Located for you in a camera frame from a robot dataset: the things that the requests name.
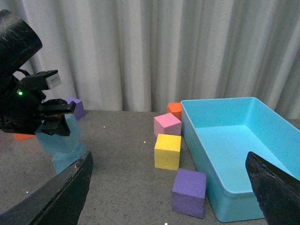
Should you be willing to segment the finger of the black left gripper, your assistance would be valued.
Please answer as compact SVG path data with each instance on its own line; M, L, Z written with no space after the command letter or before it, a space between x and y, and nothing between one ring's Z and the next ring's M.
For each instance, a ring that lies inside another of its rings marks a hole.
M0 216L2 225L76 225L90 188L93 157L87 152L28 198Z
M41 131L48 135L70 135L70 129L64 115L56 115L45 119Z

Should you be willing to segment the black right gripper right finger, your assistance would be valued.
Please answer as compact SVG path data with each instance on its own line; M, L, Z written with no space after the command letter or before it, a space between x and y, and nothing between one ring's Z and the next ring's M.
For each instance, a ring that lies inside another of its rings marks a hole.
M251 151L245 166L267 224L298 225L300 181Z

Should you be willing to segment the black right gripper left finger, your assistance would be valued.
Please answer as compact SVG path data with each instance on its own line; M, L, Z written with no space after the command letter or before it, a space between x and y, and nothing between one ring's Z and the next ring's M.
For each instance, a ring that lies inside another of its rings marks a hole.
M74 113L76 103L71 101L68 103L64 99L50 99L44 103L41 103L37 108L37 112L40 115L56 115L56 114L70 114Z

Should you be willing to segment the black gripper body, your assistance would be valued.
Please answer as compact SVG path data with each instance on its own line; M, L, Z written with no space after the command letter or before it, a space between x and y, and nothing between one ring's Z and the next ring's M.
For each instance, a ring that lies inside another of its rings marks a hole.
M0 129L6 133L33 135L41 125L37 110L46 98L47 72L37 72L22 80L0 76Z

